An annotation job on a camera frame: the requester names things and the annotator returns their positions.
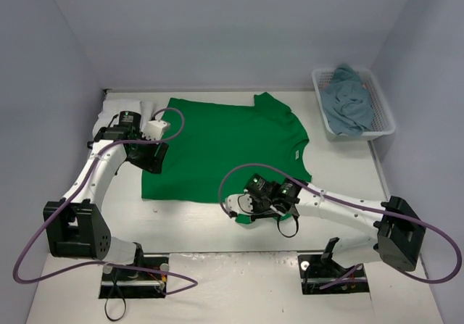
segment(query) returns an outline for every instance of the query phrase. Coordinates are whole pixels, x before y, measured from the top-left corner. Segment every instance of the green shirt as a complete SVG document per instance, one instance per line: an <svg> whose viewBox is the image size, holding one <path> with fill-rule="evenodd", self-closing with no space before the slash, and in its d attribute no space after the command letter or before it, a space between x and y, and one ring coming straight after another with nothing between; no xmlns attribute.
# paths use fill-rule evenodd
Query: green shirt
<svg viewBox="0 0 464 324"><path fill-rule="evenodd" d="M142 173L143 199L217 203L223 177L248 162L272 165L296 179L311 180L302 161L309 142L306 130L288 106L267 92L254 96L253 107L177 98L171 98L168 106L182 111L185 128L169 142L162 173ZM181 126L175 112L165 112L162 119L171 124L165 138ZM229 178L224 198L243 192L254 173L266 180L283 180L266 168L244 168Z"/></svg>

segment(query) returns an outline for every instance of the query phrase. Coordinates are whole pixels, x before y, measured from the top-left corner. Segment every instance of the gray wall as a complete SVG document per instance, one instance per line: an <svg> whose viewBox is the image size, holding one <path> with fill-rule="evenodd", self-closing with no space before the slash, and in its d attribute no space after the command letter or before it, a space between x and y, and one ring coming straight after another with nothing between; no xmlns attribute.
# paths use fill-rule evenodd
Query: gray wall
<svg viewBox="0 0 464 324"><path fill-rule="evenodd" d="M54 0L0 0L0 322L24 323L36 285L15 259L80 171L102 93ZM21 275L41 274L44 236Z"/></svg>
<svg viewBox="0 0 464 324"><path fill-rule="evenodd" d="M373 65L397 121L376 142L392 194L443 228L464 249L464 0L409 0ZM429 232L423 257L431 278L455 263ZM464 272L433 286L446 323L462 323Z"/></svg>
<svg viewBox="0 0 464 324"><path fill-rule="evenodd" d="M371 66L406 0L57 0L104 87L301 88Z"/></svg>

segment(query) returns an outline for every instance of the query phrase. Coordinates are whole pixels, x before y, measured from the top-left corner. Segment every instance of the white cloth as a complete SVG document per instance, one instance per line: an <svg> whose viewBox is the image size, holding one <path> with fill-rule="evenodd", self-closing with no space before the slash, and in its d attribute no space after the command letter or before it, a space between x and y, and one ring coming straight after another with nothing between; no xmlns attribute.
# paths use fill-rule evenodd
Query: white cloth
<svg viewBox="0 0 464 324"><path fill-rule="evenodd" d="M111 119L117 115L112 125L119 123L119 113L137 112L141 115L140 129L143 131L147 122L150 121L155 111L155 105L152 101L137 101L135 99L113 99L104 101L103 108L96 121L92 134L95 136L99 129L108 126Z"/></svg>

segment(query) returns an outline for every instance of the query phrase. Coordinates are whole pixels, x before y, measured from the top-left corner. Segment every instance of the plastic laundry basket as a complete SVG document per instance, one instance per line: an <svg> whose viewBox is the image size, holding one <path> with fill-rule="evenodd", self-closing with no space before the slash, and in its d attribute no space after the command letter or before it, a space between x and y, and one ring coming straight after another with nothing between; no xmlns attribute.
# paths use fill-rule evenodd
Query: plastic laundry basket
<svg viewBox="0 0 464 324"><path fill-rule="evenodd" d="M380 136L392 134L395 129L392 113L386 103L382 90L374 77L373 73L369 69L358 68L355 72L360 76L362 83L370 93L370 99L372 101L372 108L374 110L374 120L372 122L373 130L363 132L359 137L347 136L344 134L336 135L332 132L328 125L326 114L322 108L322 102L320 100L320 94L323 89L331 82L332 76L334 76L334 68L328 69L316 69L312 71L312 82L318 96L318 102L320 107L320 113L324 120L326 136L329 141L372 141Z"/></svg>

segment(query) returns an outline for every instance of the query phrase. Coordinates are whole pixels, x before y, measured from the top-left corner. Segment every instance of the blue cloth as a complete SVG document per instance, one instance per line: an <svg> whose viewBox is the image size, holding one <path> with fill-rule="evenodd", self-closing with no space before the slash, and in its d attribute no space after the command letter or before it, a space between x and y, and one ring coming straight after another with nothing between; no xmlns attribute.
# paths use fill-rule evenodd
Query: blue cloth
<svg viewBox="0 0 464 324"><path fill-rule="evenodd" d="M369 91L349 65L339 65L331 83L320 95L331 130L339 135L361 136L372 130L374 112Z"/></svg>

